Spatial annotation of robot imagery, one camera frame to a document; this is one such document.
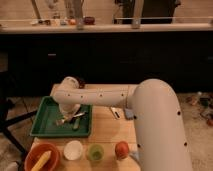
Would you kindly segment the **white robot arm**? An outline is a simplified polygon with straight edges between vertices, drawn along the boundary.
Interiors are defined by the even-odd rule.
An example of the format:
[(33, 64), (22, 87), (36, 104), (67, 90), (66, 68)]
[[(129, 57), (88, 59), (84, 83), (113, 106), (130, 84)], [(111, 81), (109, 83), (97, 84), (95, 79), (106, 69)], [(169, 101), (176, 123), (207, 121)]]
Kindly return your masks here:
[(66, 77), (52, 94), (62, 113), (76, 104), (130, 109), (142, 171), (193, 171), (182, 112), (172, 87), (159, 79), (138, 85), (85, 87)]

